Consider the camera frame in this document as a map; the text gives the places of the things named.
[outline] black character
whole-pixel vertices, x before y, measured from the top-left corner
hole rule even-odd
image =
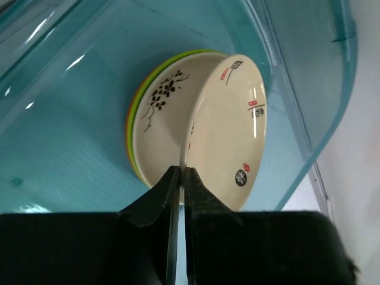
[[[255,112],[255,116],[256,117],[260,117],[263,114],[264,114],[264,109],[263,108],[256,109],[256,112]]]
[[[244,170],[239,169],[235,174],[236,184],[240,187],[243,187],[245,183],[247,183],[247,174],[245,174]]]
[[[233,65],[231,65],[231,69],[238,69],[242,63],[243,63],[242,61],[235,61]]]

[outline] chinese calligraphy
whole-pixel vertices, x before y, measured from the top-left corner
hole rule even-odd
[[[259,105],[257,107],[253,107],[252,109],[248,109],[248,110],[252,110],[251,111],[251,117],[252,119],[254,117],[258,118],[258,117],[262,117],[264,115],[264,108],[263,108],[264,105]]]
[[[247,174],[244,170],[239,169],[235,174],[235,182],[239,187],[243,187],[247,183]]]
[[[239,66],[241,66],[242,63],[243,63],[243,61],[235,61],[235,62],[231,65],[231,67],[230,67],[231,71],[230,71],[230,74],[228,75],[228,78],[227,78],[227,81],[226,81],[226,85],[228,84],[228,81],[230,80],[230,76],[231,76],[231,74],[232,74],[232,71],[234,71],[234,69],[238,69]]]

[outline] white wall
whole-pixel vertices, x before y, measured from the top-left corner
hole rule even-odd
[[[346,114],[318,158],[336,225],[362,270],[380,284],[380,1],[351,0],[359,57]]]

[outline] stacked dishes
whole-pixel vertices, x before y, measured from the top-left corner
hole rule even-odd
[[[147,186],[171,165],[194,167],[236,211],[252,190],[266,127],[257,66],[244,55],[192,50],[158,66],[141,84],[126,120],[127,152]]]

